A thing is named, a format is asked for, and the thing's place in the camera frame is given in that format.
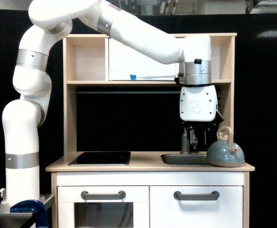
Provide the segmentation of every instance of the white box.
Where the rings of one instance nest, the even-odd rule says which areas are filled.
[[[174,80],[177,73],[178,64],[161,64],[109,39],[109,80]]]

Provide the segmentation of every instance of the wooden countertop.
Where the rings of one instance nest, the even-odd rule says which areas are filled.
[[[210,164],[201,165],[168,165],[163,163],[162,154],[178,154],[180,152],[131,152],[129,165],[88,165],[69,166],[82,152],[77,152],[73,157],[63,157],[46,167],[48,172],[96,172],[96,171],[235,171],[250,172],[255,167],[245,163],[238,168],[218,167]]]

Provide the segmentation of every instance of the oven window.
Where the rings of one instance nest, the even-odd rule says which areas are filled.
[[[133,228],[133,203],[75,203],[76,228]]]

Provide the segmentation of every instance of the kettle handle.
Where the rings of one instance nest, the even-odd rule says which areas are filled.
[[[218,140],[220,139],[220,133],[223,131],[227,131],[228,132],[228,145],[229,146],[233,146],[233,129],[231,127],[227,127],[227,126],[223,126],[221,128],[219,128],[219,130],[216,133],[216,136],[218,138]]]

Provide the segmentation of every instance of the ceiling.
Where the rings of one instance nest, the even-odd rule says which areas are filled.
[[[277,13],[277,0],[108,0],[134,15]],[[0,9],[28,10],[32,0],[0,0]]]

